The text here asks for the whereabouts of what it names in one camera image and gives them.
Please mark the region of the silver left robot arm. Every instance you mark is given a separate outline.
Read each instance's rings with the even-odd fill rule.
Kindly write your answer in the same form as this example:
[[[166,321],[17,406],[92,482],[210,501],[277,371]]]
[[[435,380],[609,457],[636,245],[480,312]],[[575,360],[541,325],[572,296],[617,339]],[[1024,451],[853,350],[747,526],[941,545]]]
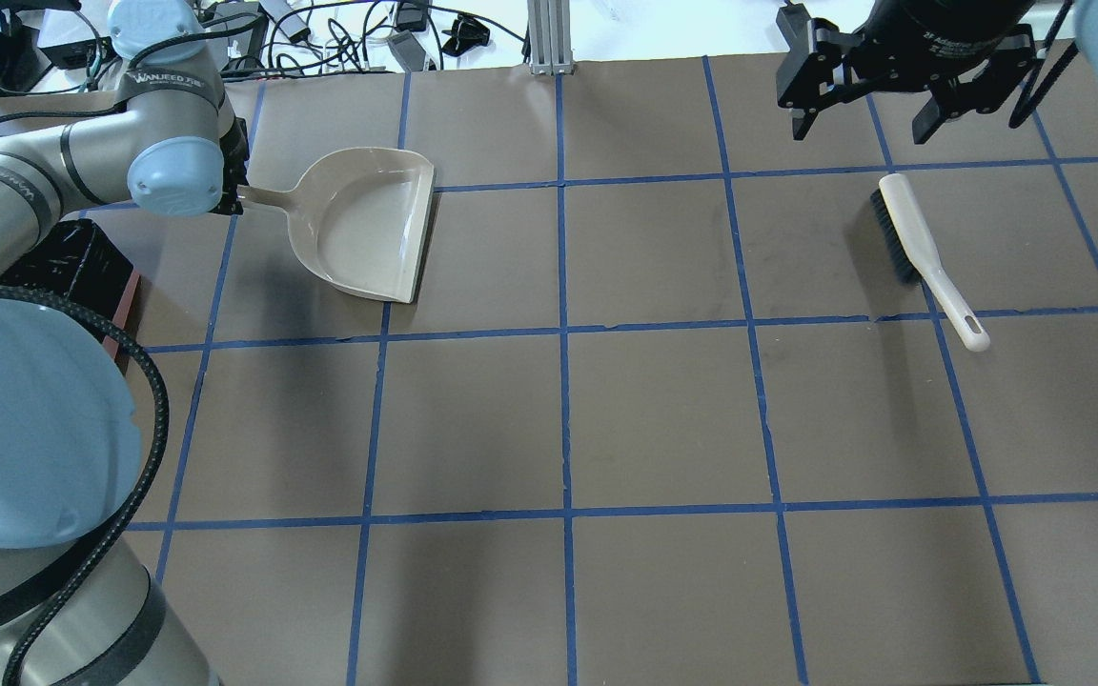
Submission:
[[[186,1],[116,1],[116,101],[0,136],[0,277],[67,214],[133,201],[221,212],[240,130]],[[170,401],[109,317],[0,285],[0,685],[219,685],[158,582],[121,541],[160,469]]]

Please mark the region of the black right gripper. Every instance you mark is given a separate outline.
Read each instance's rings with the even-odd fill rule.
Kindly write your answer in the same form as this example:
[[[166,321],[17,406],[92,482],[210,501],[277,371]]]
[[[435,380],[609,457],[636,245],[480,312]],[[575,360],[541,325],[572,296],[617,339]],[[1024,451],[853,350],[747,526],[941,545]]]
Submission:
[[[1032,1],[876,1],[855,30],[814,16],[788,1],[777,27],[788,53],[776,99],[789,108],[792,139],[802,142],[819,114],[869,92],[921,92],[929,101],[911,122],[926,144],[949,121],[999,108],[1037,55],[1026,12]]]

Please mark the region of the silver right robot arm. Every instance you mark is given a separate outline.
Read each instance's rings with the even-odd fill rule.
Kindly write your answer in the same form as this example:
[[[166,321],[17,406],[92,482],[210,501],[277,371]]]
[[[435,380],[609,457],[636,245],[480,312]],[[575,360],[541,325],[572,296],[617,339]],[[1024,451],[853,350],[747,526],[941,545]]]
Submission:
[[[927,92],[911,122],[923,145],[946,122],[991,114],[1013,100],[1019,130],[1076,57],[1098,82],[1098,1],[1064,1],[1043,38],[1026,22],[1029,1],[876,1],[845,33],[803,3],[777,10],[788,52],[776,74],[776,103],[802,142],[819,114],[872,92]]]

